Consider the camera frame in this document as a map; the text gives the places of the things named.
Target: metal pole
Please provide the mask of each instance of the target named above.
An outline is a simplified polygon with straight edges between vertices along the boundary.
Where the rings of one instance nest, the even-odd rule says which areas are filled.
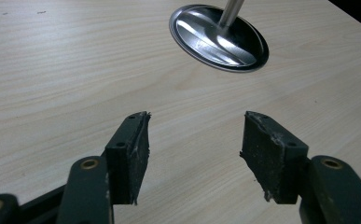
[[[239,10],[241,10],[243,2],[244,0],[229,0],[218,24],[220,26],[230,27],[238,17],[238,13]]]

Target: tabletop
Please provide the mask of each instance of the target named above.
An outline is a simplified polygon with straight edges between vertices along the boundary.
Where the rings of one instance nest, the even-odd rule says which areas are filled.
[[[239,157],[245,111],[266,114],[361,177],[361,23],[326,0],[248,0],[270,58],[230,73],[181,50],[180,7],[225,1],[0,0],[0,193],[63,185],[130,114],[151,112],[138,205],[116,223],[300,223]]]

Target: shiny metal base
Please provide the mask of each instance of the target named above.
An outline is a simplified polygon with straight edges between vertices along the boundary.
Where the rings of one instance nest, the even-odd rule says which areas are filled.
[[[269,57],[264,37],[240,17],[223,25],[222,14],[217,7],[180,7],[170,19],[172,36],[192,57],[221,70],[250,72],[263,66]]]

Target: silver metal stand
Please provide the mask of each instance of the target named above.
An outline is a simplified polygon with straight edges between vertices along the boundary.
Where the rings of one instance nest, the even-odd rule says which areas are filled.
[[[243,0],[229,0],[225,10],[206,5],[180,7],[172,15],[170,31],[192,57],[229,72],[250,72],[269,57],[264,37],[238,17]]]

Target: light wood surface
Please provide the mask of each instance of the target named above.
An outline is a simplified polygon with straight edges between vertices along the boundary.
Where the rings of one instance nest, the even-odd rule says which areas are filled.
[[[0,193],[26,203],[100,155],[126,116],[149,111],[139,205],[116,223],[300,223],[266,203],[239,155],[246,110],[267,114],[361,176],[361,23],[326,0],[249,0],[240,16],[270,47],[233,74],[173,41],[179,7],[225,1],[0,1]]]

